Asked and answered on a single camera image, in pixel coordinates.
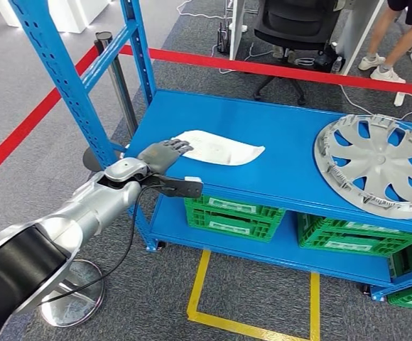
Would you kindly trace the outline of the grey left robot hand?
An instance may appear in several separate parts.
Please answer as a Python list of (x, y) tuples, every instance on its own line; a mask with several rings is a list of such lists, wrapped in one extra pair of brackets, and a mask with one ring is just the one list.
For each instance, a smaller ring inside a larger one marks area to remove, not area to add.
[(152, 173), (165, 174), (178, 158), (194, 148), (188, 141), (171, 139), (151, 144), (137, 155), (137, 159), (143, 161)]

